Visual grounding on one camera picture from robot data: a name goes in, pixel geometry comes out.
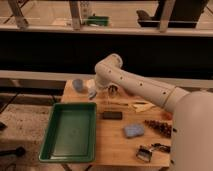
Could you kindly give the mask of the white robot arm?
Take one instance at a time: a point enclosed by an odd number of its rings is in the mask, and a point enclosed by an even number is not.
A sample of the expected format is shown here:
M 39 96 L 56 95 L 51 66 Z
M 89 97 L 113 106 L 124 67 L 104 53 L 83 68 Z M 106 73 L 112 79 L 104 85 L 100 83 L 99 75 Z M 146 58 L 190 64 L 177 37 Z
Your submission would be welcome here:
M 121 69 L 122 58 L 110 54 L 95 65 L 95 85 L 113 82 L 173 114 L 169 171 L 213 171 L 213 93 L 178 86 Z

